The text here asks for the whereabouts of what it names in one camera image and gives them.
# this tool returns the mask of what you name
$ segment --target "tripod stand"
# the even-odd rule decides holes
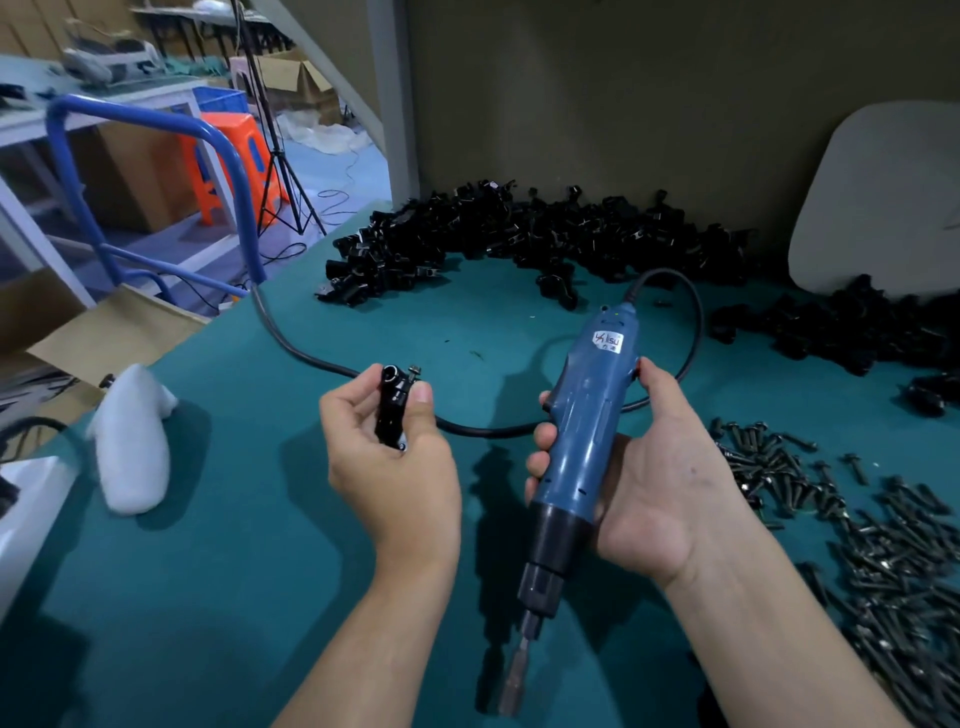
[[[267,91],[263,85],[263,78],[260,75],[257,56],[253,54],[253,48],[255,46],[253,45],[250,27],[243,15],[243,6],[240,4],[240,0],[230,0],[230,4],[233,7],[233,17],[236,20],[240,45],[243,46],[243,53],[247,58],[247,68],[250,74],[250,94],[256,103],[257,114],[260,117],[260,123],[264,131],[267,133],[267,144],[270,148],[270,158],[263,160],[266,166],[267,181],[263,186],[263,197],[260,199],[260,211],[256,218],[257,234],[263,234],[263,231],[274,220],[278,220],[297,235],[303,235],[312,218],[317,221],[321,234],[326,235],[324,222],[320,219],[320,215],[317,214],[317,210],[314,209],[309,196],[303,189],[303,185],[300,184],[300,180],[297,179],[293,167],[290,166],[286,149],[283,146],[283,137],[276,132],[274,116],[270,109],[270,102],[267,100]],[[269,200],[267,196],[270,190],[270,183],[273,181],[275,173],[276,180],[283,184],[283,190],[286,192],[286,199],[290,205],[290,211],[293,214],[293,224],[284,220],[277,212],[270,209],[268,205]]]

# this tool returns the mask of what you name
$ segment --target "cardboard box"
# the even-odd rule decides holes
[[[3,295],[4,289],[0,289],[0,322],[14,318],[6,316],[7,312],[20,311],[26,302],[37,311],[30,326],[21,322],[15,328],[7,326],[6,331],[11,335],[10,342],[29,341],[46,331],[20,353],[35,364],[52,366],[77,378],[75,384],[36,410],[37,415],[66,425],[77,422],[100,403],[104,392],[98,385],[105,375],[119,374],[131,364],[153,364],[209,321],[128,285],[118,286],[95,308],[87,310],[76,300],[72,305],[59,303],[59,297],[72,296],[52,272],[40,271],[27,278],[12,293]],[[40,296],[49,296],[51,291],[56,298],[44,306],[36,305]],[[47,331],[56,321],[63,324]],[[7,457],[18,451],[21,458],[28,457],[55,434],[46,428],[34,428],[10,443]]]
[[[57,47],[62,49],[73,45],[64,27],[64,20],[74,16],[67,0],[34,0],[34,3]]]
[[[0,285],[0,385],[16,387],[39,376],[55,374],[49,363],[29,353],[35,343],[86,311],[49,268]],[[7,418],[13,410],[5,410]],[[16,449],[0,459],[11,457]]]
[[[208,321],[124,284],[29,353],[96,387],[131,364],[153,364]]]
[[[110,122],[68,138],[101,226],[157,232],[197,211],[176,134]]]
[[[20,39],[9,23],[0,23],[0,54],[7,56],[26,56],[27,51],[20,45]]]
[[[260,76],[274,111],[316,109],[322,124],[340,124],[336,90],[299,48],[257,57]]]
[[[45,61],[60,59],[60,47],[42,20],[37,22],[17,20],[13,25],[13,31],[30,58]]]
[[[43,22],[43,16],[30,0],[0,0],[0,18],[13,25],[21,21]]]

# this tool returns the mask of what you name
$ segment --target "forearm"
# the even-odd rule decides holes
[[[776,539],[742,502],[712,506],[722,526],[666,596],[730,725],[907,726]]]
[[[378,559],[366,595],[275,728],[409,726],[455,571],[455,561],[410,567]]]

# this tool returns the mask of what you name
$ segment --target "black cable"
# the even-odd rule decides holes
[[[63,432],[67,429],[67,425],[62,423],[60,420],[54,420],[51,417],[39,417],[38,415],[34,415],[31,417],[22,417],[19,420],[14,420],[9,425],[5,425],[4,427],[0,428],[0,455],[7,451],[10,440],[17,435],[26,435],[26,433],[28,433],[34,427],[50,427],[57,432]],[[20,441],[20,445],[16,450],[13,460],[19,459],[22,451],[23,440]]]
[[[704,305],[700,301],[700,295],[697,293],[697,289],[693,283],[690,282],[690,279],[688,279],[679,271],[675,271],[671,268],[654,268],[653,270],[649,270],[640,274],[640,277],[636,279],[633,285],[631,285],[627,290],[627,294],[624,296],[624,302],[634,303],[636,301],[636,295],[640,288],[643,287],[644,283],[646,283],[646,281],[651,277],[657,275],[670,275],[678,279],[690,294],[690,299],[693,301],[693,308],[696,313],[696,328],[693,332],[693,345],[690,347],[690,353],[686,356],[686,361],[684,361],[683,366],[681,366],[680,370],[675,375],[677,381],[681,381],[686,376],[686,373],[689,372],[690,365],[693,364],[693,360],[697,355],[697,351],[700,349],[700,342],[704,336]],[[299,359],[305,364],[309,364],[311,367],[316,367],[317,369],[322,369],[325,372],[331,372],[335,375],[349,376],[350,378],[354,378],[360,374],[350,367],[344,367],[340,364],[333,364],[332,362],[312,356],[311,354],[303,352],[295,347],[287,340],[287,338],[280,332],[280,329],[276,326],[276,321],[274,321],[274,318],[267,310],[266,304],[264,304],[263,297],[260,294],[260,287],[258,285],[253,285],[251,287],[251,297],[253,298],[253,305],[256,307],[256,312],[260,316],[260,321],[263,323],[264,328],[267,329],[270,335],[276,339],[276,342],[283,349],[285,349],[296,359]],[[649,403],[650,398],[644,397],[642,400],[633,401],[623,405],[623,409],[620,411],[634,412],[641,407],[645,407]],[[513,425],[510,427],[467,427],[466,425],[457,425],[456,423],[452,423],[449,420],[443,419],[442,417],[437,418],[437,427],[444,432],[449,432],[451,435],[461,435],[463,437],[483,437],[488,440],[505,440],[511,437],[529,435],[539,424],[540,423],[525,423],[523,425]]]
[[[190,290],[192,290],[195,294],[197,294],[197,298],[198,298],[198,299],[200,299],[201,301],[203,301],[204,303],[206,303],[206,304],[207,304],[208,306],[210,306],[210,308],[212,308],[214,311],[217,311],[218,313],[220,312],[220,306],[213,305],[213,303],[211,303],[210,301],[208,301],[207,299],[205,299],[204,296],[203,296],[203,294],[201,294],[200,291],[198,291],[196,288],[194,288],[194,287],[193,287],[193,283],[191,283],[189,280],[187,280],[187,279],[184,278],[183,276],[178,276],[176,273],[171,273],[171,274],[169,274],[169,275],[174,276],[175,278],[179,278],[180,280],[182,280],[184,283],[186,283],[188,286],[190,286]]]
[[[295,253],[290,253],[289,255],[284,255],[284,253],[286,253],[288,250],[290,250],[291,248],[297,245],[300,246],[300,249],[298,251],[296,251]],[[289,260],[292,257],[297,257],[298,255],[303,255],[304,253],[306,253],[306,243],[304,243],[302,240],[297,240],[293,243],[290,243],[290,245],[288,245],[286,248],[284,248],[282,251],[280,251],[276,255],[265,255],[261,253],[260,257],[263,258],[265,263],[276,263],[278,260]]]
[[[627,289],[627,293],[623,296],[624,303],[636,303],[636,296],[640,292],[640,288],[651,279],[653,276],[659,275],[669,275],[673,276],[686,288],[686,292],[690,294],[690,299],[693,301],[693,310],[696,313],[696,323],[695,329],[693,330],[693,344],[690,346],[690,353],[686,355],[686,360],[683,365],[681,365],[680,370],[674,375],[674,378],[677,381],[683,381],[686,373],[690,371],[690,367],[693,365],[693,360],[697,357],[697,351],[700,349],[700,342],[704,339],[704,304],[700,300],[700,294],[697,293],[697,288],[693,283],[680,271],[675,271],[673,268],[652,268],[649,271],[644,271],[640,274],[640,277],[636,279]],[[650,396],[644,397],[642,400],[632,401],[623,405],[623,409],[620,410],[621,413],[627,412],[636,412],[641,407],[645,407],[650,403]]]

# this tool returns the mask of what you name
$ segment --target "blue plastic crate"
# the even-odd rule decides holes
[[[236,111],[250,113],[247,105],[247,94],[232,88],[213,88],[211,86],[197,86],[193,89],[200,111]]]

